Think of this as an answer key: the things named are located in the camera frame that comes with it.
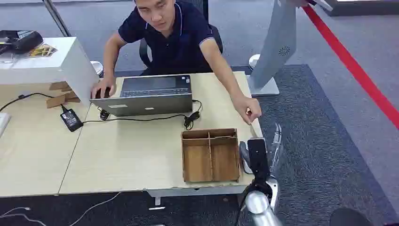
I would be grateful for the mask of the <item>person's left hand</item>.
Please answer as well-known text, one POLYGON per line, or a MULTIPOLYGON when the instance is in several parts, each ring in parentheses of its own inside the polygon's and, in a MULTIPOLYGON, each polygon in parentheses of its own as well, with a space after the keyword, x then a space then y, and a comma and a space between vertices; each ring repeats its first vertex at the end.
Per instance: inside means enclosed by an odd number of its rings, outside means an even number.
POLYGON ((244 95, 236 95, 231 96, 231 101, 235 110, 248 125, 262 115, 260 104, 255 98, 249 98, 244 95))

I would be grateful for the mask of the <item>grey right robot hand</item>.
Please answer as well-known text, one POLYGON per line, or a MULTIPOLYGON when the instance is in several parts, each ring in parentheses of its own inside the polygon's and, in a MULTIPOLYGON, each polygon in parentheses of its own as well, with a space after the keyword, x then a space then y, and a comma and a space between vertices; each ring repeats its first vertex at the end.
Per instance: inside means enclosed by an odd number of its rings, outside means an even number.
POLYGON ((280 159, 283 154, 282 127, 275 124, 272 143, 267 145, 266 138, 259 135, 253 126, 250 126, 253 135, 247 142, 239 143, 239 154, 244 172, 255 176, 257 184, 276 184, 280 169, 280 159))

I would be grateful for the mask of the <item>person's right hand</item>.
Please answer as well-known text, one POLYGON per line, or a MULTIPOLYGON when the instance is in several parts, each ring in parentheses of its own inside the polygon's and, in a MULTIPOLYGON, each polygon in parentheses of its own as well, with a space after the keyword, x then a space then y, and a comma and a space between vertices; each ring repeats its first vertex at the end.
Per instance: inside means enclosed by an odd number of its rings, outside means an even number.
POLYGON ((91 90, 92 99, 109 98, 115 94, 116 79, 114 77, 104 77, 94 85, 91 90))

